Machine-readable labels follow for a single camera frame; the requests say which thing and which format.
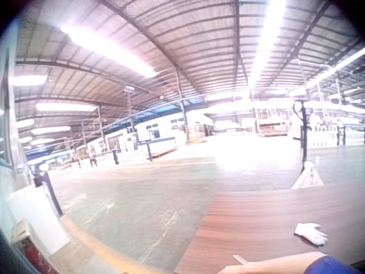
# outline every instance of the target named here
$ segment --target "yellow floor line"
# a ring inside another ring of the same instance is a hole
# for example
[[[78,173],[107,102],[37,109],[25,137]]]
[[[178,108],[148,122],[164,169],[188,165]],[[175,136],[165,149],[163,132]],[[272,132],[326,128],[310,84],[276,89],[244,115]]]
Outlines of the yellow floor line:
[[[62,216],[60,222],[69,233],[78,238],[86,247],[94,251],[99,257],[104,259],[109,265],[120,270],[122,274],[162,274],[166,273],[161,270],[151,268],[137,261],[128,258],[114,249],[103,244],[101,241],[91,236],[77,225],[75,225],[70,218]]]

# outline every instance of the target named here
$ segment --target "steel column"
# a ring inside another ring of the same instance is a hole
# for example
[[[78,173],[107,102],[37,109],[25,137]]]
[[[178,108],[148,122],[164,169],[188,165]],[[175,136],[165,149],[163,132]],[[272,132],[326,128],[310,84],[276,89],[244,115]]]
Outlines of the steel column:
[[[85,149],[86,149],[86,153],[88,153],[88,149],[87,149],[87,145],[86,145],[84,121],[81,121],[81,129],[82,129],[82,138],[84,140],[84,146],[85,146]]]
[[[341,91],[340,91],[340,84],[338,82],[338,76],[336,77],[336,86],[337,86],[337,93],[338,93],[338,104],[340,105],[340,107],[342,107],[342,96],[341,96]]]
[[[135,132],[135,122],[133,121],[133,116],[132,116],[132,101],[131,101],[131,95],[130,93],[128,94],[128,111],[129,111],[129,115],[130,115],[130,121],[131,121],[131,127],[132,127],[132,132]]]
[[[307,99],[309,100],[310,99],[310,93],[309,93],[308,88],[307,88],[307,78],[304,74],[304,70],[303,70],[301,61],[299,60],[299,58],[297,60],[298,60],[299,69],[301,70],[301,74],[302,74],[302,77],[303,77],[304,86],[305,86],[305,90],[306,90],[306,94],[307,94]]]
[[[189,141],[190,137],[189,137],[188,119],[186,118],[183,91],[181,90],[180,76],[179,76],[179,71],[178,71],[177,67],[175,67],[175,72],[176,72],[177,89],[179,91],[179,96],[180,96],[180,100],[181,100],[181,110],[182,110],[182,115],[184,117],[184,123],[185,123],[186,140]]]
[[[105,141],[105,136],[104,136],[104,132],[103,132],[103,124],[102,124],[102,117],[101,117],[101,114],[100,114],[100,106],[98,106],[98,116],[99,116],[100,132],[102,133],[104,147],[106,148],[107,147],[107,142]]]
[[[244,62],[242,61],[242,56],[241,56],[241,54],[239,54],[239,61],[240,61],[240,64],[241,64],[242,70],[244,71],[244,76],[245,76],[246,83],[247,83],[247,89],[248,89],[248,90],[249,90],[249,92],[250,92],[250,100],[251,100],[251,101],[252,101],[252,103],[253,103],[252,90],[249,88],[249,78],[247,77],[246,68],[245,68]],[[256,109],[255,109],[255,107],[253,106],[253,104],[252,104],[252,115],[253,115],[253,118],[255,119],[255,132],[256,132],[256,134],[258,134],[259,122],[258,122],[258,119],[257,119]]]
[[[326,109],[325,109],[325,99],[323,97],[322,91],[321,91],[321,86],[319,83],[317,83],[317,89],[318,89],[318,94],[319,94],[319,101],[322,102],[322,113],[323,113],[323,117],[325,117],[325,113],[326,113]]]

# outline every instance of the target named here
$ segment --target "blue sleeve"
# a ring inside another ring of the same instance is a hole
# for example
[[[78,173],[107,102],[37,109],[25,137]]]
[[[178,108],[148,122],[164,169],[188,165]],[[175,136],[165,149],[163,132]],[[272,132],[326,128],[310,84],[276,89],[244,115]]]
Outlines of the blue sleeve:
[[[361,274],[361,272],[333,257],[325,256],[313,262],[305,274]]]

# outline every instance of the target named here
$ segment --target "barrier railing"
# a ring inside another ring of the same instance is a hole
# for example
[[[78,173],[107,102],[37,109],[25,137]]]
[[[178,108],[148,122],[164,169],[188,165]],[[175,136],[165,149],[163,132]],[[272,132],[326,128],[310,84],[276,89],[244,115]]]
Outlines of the barrier railing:
[[[308,131],[308,147],[358,146],[365,144],[365,125],[317,125]]]

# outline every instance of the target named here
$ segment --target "white glove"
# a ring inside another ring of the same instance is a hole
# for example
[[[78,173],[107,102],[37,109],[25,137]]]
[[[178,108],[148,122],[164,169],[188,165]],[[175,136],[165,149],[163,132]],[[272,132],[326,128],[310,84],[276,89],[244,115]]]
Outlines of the white glove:
[[[319,224],[298,224],[297,228],[295,229],[295,234],[299,236],[303,236],[308,241],[315,245],[324,245],[328,241],[328,236],[318,231],[316,228],[320,228],[321,226]]]

